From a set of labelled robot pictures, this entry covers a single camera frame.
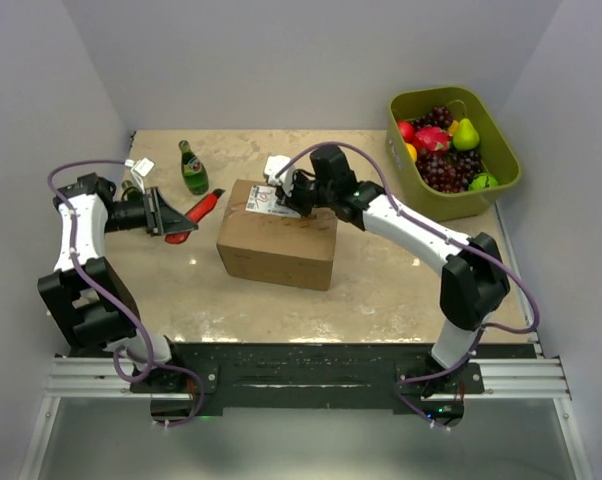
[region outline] table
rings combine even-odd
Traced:
[[[211,189],[227,190],[214,212],[182,245],[128,231],[106,237],[108,260],[132,292],[143,322],[175,341],[206,342],[435,342],[443,324],[439,279],[418,258],[391,242],[340,223],[332,286],[327,292],[251,282],[230,277],[216,250],[229,192],[238,178],[262,179],[270,155],[292,156],[326,140],[341,140],[370,153],[402,197],[384,147],[383,131],[329,130],[143,130],[136,132],[130,158],[148,157],[156,166],[147,178],[164,198],[187,211],[197,198],[180,175],[179,140],[190,142],[205,164]],[[376,180],[370,165],[347,153],[360,180]],[[301,165],[308,168],[309,159]],[[448,222],[470,235],[484,231],[504,239],[494,209]],[[512,292],[494,320],[523,327]],[[525,342],[525,336],[489,331],[487,342]]]

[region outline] green basket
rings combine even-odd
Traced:
[[[494,175],[499,186],[462,193],[440,193],[426,185],[421,178],[401,137],[397,121],[421,117],[432,107],[448,103],[448,108],[456,120],[463,118],[465,104],[465,115],[472,121],[481,138],[479,151],[483,158],[483,167]],[[469,90],[442,87],[402,93],[392,100],[388,113],[390,126],[386,136],[387,151],[395,160],[395,168],[407,205],[426,217],[443,222],[479,215],[519,181],[519,162],[481,100]]]

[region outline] bunch of grapes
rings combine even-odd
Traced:
[[[483,172],[481,154],[475,150],[450,150],[445,155],[426,153],[416,163],[423,181],[441,193],[459,193],[468,190],[472,179]]]
[[[441,105],[434,107],[427,115],[412,120],[411,123],[415,131],[423,127],[439,127],[442,130],[447,130],[452,125],[453,120],[452,113],[450,113],[448,107]]]

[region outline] red tool handle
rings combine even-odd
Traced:
[[[219,201],[219,197],[223,195],[223,192],[224,190],[217,189],[214,192],[207,194],[197,202],[194,207],[188,210],[188,213],[186,213],[185,216],[188,217],[188,220],[199,223],[203,217],[214,210],[214,207]],[[190,233],[192,232],[171,233],[165,236],[165,241],[171,245],[179,245],[188,239]]]

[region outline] box top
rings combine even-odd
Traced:
[[[253,180],[237,180],[223,216],[217,245],[309,258],[334,259],[338,220],[325,208],[307,218],[290,218],[246,210]]]

